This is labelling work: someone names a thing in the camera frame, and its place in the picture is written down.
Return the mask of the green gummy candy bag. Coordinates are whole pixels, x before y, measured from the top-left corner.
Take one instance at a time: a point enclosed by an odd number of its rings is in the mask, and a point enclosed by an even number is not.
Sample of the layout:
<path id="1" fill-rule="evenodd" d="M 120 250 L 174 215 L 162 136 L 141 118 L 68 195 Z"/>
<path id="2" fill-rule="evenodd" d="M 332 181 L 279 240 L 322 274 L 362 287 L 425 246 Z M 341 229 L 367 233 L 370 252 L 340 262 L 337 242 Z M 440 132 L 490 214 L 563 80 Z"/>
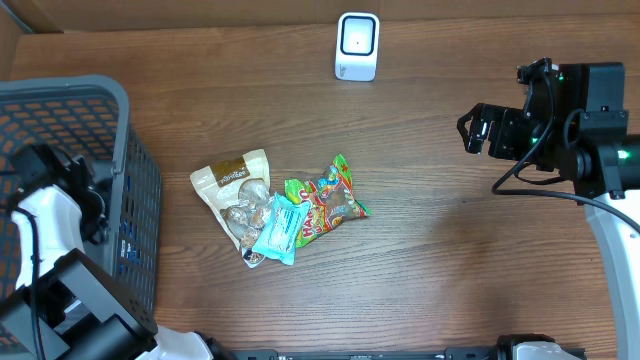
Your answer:
<path id="1" fill-rule="evenodd" d="M 342 154 L 313 179 L 287 179 L 284 190 L 292 203 L 310 205 L 296 238 L 297 248 L 307 246 L 345 221 L 371 215 L 370 210 L 354 197 L 351 167 Z"/>

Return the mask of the teal snack packet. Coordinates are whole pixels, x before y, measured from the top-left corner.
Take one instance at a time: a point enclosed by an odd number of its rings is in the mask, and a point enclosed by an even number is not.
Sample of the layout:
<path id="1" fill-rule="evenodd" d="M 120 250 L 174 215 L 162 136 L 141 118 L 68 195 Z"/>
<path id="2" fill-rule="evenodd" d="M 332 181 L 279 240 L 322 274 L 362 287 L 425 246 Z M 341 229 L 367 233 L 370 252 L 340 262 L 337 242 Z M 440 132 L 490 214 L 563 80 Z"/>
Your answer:
<path id="1" fill-rule="evenodd" d="M 311 204 L 294 204 L 275 193 L 270 202 L 270 216 L 252 251 L 285 265 L 295 262 L 296 239 Z"/>

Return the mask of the beige mushroom snack bag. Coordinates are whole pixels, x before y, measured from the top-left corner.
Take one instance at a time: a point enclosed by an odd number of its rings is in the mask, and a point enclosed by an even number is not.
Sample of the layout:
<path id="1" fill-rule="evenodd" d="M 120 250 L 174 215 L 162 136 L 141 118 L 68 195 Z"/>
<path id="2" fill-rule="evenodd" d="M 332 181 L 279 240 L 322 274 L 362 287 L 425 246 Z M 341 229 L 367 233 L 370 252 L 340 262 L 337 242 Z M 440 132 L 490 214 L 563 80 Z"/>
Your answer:
<path id="1" fill-rule="evenodd" d="M 191 183 L 240 252 L 254 268 L 264 256 L 253 250 L 271 215 L 270 166 L 266 152 L 253 150 L 194 171 Z"/>

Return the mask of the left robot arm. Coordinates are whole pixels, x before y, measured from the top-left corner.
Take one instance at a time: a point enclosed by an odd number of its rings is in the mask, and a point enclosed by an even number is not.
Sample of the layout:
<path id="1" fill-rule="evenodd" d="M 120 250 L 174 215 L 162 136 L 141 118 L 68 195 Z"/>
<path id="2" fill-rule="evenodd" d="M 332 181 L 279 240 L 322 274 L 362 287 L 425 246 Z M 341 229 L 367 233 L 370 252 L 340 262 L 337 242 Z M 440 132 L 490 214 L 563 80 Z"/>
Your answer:
<path id="1" fill-rule="evenodd" d="M 22 182 L 8 212 L 23 259 L 16 289 L 1 305 L 1 324 L 33 358 L 232 358 L 212 337 L 157 325 L 85 255 L 85 227 L 105 205 L 83 158 L 62 161 L 48 145 L 27 145 L 10 163 Z"/>

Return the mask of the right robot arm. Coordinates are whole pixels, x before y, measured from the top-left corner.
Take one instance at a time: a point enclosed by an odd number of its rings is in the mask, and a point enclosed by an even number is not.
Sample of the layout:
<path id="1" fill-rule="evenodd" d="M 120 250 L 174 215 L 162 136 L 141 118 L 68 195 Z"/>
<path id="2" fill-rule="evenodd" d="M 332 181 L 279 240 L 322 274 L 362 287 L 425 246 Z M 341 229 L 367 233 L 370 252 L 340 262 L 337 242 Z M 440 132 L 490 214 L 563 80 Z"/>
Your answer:
<path id="1" fill-rule="evenodd" d="M 476 104 L 457 122 L 467 152 L 513 161 L 495 195 L 567 199 L 583 206 L 600 249 L 617 356 L 639 356 L 639 137 L 627 132 L 620 62 L 517 69 L 520 109 Z"/>

